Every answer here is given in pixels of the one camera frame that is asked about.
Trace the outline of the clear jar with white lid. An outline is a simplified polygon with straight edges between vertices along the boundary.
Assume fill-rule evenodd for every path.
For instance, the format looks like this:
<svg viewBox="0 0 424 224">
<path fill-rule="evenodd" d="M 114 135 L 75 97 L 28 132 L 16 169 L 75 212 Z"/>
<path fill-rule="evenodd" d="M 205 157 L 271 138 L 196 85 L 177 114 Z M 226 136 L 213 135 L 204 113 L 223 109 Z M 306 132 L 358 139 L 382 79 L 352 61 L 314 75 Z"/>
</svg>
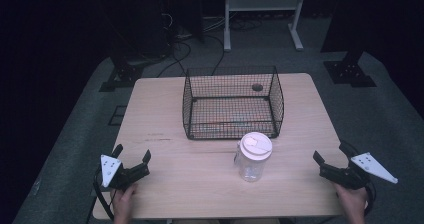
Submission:
<svg viewBox="0 0 424 224">
<path fill-rule="evenodd" d="M 266 135 L 259 132 L 245 134 L 237 144 L 234 157 L 240 177 L 247 182 L 258 181 L 272 152 L 273 144 Z"/>
</svg>

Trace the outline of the person's left hand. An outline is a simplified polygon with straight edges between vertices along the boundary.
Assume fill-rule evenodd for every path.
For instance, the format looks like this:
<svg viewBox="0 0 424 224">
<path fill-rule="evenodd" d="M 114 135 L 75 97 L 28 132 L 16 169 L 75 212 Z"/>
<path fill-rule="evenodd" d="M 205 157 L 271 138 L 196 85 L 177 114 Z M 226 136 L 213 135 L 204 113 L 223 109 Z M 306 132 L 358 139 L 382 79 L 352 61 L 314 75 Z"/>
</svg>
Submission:
<svg viewBox="0 0 424 224">
<path fill-rule="evenodd" d="M 131 222 L 133 212 L 132 197 L 136 193 L 137 187 L 138 184 L 134 183 L 125 191 L 117 189 L 111 191 L 114 224 L 129 224 Z"/>
</svg>

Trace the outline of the white metal stand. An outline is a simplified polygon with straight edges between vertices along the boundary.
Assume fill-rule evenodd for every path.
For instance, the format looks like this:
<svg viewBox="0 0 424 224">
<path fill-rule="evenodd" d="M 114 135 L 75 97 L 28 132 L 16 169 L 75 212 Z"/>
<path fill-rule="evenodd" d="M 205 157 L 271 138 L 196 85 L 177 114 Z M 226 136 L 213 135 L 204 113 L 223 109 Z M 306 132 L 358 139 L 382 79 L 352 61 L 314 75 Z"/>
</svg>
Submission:
<svg viewBox="0 0 424 224">
<path fill-rule="evenodd" d="M 297 51 L 304 49 L 297 26 L 304 0 L 225 0 L 223 50 L 231 50 L 230 14 L 234 12 L 293 11 L 294 17 L 288 29 Z"/>
</svg>

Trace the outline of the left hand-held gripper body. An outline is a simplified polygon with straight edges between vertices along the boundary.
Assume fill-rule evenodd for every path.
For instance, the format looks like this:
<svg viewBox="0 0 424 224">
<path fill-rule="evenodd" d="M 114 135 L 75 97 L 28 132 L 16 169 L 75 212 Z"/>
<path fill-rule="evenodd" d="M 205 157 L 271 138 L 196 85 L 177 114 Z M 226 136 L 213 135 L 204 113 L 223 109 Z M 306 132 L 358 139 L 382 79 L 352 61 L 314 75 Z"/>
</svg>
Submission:
<svg viewBox="0 0 424 224">
<path fill-rule="evenodd" d="M 131 184 L 150 174 L 148 164 L 139 164 L 132 168 L 125 168 L 123 163 L 111 156 L 102 155 L 101 158 L 102 186 L 126 190 Z"/>
</svg>

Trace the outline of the black stand with base plate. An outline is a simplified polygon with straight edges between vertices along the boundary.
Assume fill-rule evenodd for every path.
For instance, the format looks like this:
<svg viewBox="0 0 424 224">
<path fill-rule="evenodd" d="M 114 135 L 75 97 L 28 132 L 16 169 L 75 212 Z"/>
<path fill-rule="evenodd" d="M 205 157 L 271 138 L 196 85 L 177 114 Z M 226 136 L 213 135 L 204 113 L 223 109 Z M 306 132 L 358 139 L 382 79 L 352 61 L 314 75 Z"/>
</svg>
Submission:
<svg viewBox="0 0 424 224">
<path fill-rule="evenodd" d="M 135 82 L 141 78 L 143 67 L 131 65 L 125 59 L 121 50 L 113 49 L 110 53 L 110 59 L 113 64 L 113 70 L 109 79 L 102 83 L 100 92 L 112 92 L 116 88 L 133 87 Z"/>
<path fill-rule="evenodd" d="M 335 84 L 376 86 L 359 66 L 359 59 L 369 46 L 369 35 L 370 25 L 362 0 L 338 0 L 321 48 L 322 52 L 346 52 L 342 60 L 324 62 Z"/>
</svg>

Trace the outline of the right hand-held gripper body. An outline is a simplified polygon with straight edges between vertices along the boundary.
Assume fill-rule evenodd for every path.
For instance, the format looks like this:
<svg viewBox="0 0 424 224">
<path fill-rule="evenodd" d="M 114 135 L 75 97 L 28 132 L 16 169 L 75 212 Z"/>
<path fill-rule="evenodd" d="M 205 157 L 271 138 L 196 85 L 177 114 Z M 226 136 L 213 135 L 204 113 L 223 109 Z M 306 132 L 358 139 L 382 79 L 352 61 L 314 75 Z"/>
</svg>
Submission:
<svg viewBox="0 0 424 224">
<path fill-rule="evenodd" d="M 319 175 L 344 188 L 353 190 L 363 188 L 370 183 L 371 175 L 393 184 L 398 183 L 398 179 L 370 153 L 349 157 L 348 166 L 346 168 L 338 168 L 329 165 L 322 156 L 319 156 Z"/>
</svg>

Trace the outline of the person's right hand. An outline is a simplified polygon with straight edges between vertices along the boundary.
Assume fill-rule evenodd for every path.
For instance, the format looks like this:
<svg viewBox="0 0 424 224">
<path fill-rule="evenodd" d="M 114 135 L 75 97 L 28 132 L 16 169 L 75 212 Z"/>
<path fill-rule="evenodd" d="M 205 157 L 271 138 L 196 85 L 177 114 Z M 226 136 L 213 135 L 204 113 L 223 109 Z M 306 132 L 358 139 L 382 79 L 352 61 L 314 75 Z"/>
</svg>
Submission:
<svg viewBox="0 0 424 224">
<path fill-rule="evenodd" d="M 367 192 L 364 188 L 352 190 L 333 183 L 343 208 L 345 218 L 349 224 L 365 224 L 365 207 L 367 204 Z"/>
</svg>

